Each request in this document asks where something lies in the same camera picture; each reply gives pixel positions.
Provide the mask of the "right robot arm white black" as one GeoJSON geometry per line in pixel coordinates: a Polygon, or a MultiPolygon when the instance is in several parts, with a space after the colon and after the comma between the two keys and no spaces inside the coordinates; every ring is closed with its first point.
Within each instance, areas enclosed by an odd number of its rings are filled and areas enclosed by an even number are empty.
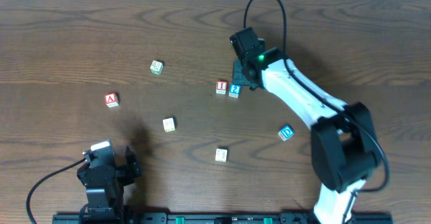
{"type": "Polygon", "coordinates": [[[281,50],[236,47],[234,80],[262,87],[289,106],[310,129],[312,167],[321,181],[313,215],[317,223],[391,223],[384,215],[354,214],[367,179],[387,158],[362,103],[348,105],[297,70],[281,50]]]}

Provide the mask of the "blue number 2 block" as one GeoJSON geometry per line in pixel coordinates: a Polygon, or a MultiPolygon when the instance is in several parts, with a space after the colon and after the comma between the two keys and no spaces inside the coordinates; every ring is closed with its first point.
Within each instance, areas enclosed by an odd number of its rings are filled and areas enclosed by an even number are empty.
{"type": "Polygon", "coordinates": [[[240,95],[241,86],[238,84],[231,84],[228,92],[228,96],[231,98],[238,98],[240,95]]]}

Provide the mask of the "red letter I block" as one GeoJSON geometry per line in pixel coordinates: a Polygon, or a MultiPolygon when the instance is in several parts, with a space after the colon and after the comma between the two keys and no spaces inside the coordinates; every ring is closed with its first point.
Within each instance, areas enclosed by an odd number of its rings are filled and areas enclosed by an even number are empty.
{"type": "Polygon", "coordinates": [[[217,81],[216,83],[216,93],[226,94],[228,82],[227,81],[217,81]]]}

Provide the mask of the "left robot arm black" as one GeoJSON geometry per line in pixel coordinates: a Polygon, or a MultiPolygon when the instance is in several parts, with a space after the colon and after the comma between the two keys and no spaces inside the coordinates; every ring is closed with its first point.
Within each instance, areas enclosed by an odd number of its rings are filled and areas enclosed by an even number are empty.
{"type": "Polygon", "coordinates": [[[88,216],[82,223],[126,223],[124,187],[141,175],[141,166],[132,150],[125,149],[125,164],[117,165],[112,147],[89,150],[77,177],[86,188],[88,216]]]}

